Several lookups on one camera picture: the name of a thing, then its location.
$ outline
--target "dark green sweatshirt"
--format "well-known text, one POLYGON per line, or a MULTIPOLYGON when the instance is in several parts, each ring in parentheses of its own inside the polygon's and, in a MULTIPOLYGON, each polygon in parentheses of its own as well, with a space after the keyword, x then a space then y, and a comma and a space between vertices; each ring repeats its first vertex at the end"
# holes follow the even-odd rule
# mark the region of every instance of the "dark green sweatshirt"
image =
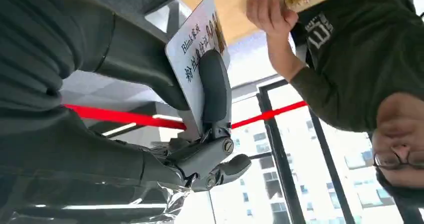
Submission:
POLYGON ((300 19, 315 70, 291 84, 329 125, 373 131, 391 94, 424 99, 424 24, 413 0, 329 0, 300 19))

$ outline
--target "man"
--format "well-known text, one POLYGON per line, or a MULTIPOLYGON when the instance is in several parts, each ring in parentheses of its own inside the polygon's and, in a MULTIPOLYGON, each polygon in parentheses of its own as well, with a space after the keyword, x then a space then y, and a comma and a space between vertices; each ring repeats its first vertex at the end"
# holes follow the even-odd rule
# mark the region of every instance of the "man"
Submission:
POLYGON ((374 132, 380 183, 423 205, 424 24, 413 0, 328 0, 314 9, 300 16, 312 69, 288 42, 299 16, 279 0, 247 0, 274 69, 326 123, 374 132))

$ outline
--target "man's fingers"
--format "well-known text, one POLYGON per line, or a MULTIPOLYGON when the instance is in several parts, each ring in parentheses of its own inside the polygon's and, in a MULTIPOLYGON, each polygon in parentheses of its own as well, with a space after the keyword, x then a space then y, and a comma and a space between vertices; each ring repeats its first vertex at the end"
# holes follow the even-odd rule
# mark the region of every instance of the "man's fingers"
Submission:
POLYGON ((258 0, 247 0, 247 18, 258 28, 262 28, 258 20, 258 0))
POLYGON ((284 18, 281 13, 280 0, 271 0, 271 22, 275 30, 280 30, 284 24, 284 18))
POLYGON ((259 23, 262 26, 262 29, 265 32, 272 31, 273 25, 271 24, 271 20, 270 20, 269 0, 259 0, 259 8, 257 12, 258 12, 257 15, 258 15, 259 23))
POLYGON ((290 30, 293 29, 299 20, 298 14, 293 10, 286 9, 283 15, 284 15, 284 20, 290 26, 290 30))

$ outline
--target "printed logo on shirt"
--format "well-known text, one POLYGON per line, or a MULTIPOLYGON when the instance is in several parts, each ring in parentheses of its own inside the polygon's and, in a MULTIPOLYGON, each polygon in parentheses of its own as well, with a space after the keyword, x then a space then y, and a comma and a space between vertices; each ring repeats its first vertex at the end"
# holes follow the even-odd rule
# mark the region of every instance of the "printed logo on shirt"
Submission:
POLYGON ((334 27, 326 16, 321 13, 309 22, 306 26, 306 31, 308 32, 308 42, 320 49, 330 39, 334 27))

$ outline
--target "ceiling light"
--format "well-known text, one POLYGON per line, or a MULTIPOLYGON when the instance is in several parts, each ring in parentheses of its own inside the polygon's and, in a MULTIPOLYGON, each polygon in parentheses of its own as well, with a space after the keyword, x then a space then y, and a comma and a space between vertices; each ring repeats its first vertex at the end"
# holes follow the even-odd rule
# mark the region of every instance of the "ceiling light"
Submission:
POLYGON ((109 136, 109 135, 112 135, 112 134, 114 134, 114 133, 117 133, 117 132, 123 131, 123 130, 125 130, 125 129, 135 127, 136 125, 137 125, 137 124, 136 124, 135 122, 130 123, 130 124, 127 124, 127 125, 123 125, 123 126, 121 126, 121 127, 119 127, 119 128, 116 128, 116 129, 113 129, 113 130, 110 130, 110 131, 106 131, 106 132, 104 132, 104 133, 103 133, 103 136, 109 136))
POLYGON ((170 115, 161 115, 161 114, 153 115, 153 118, 160 118, 160 119, 177 121, 177 122, 182 122, 183 121, 183 119, 181 117, 170 116, 170 115))

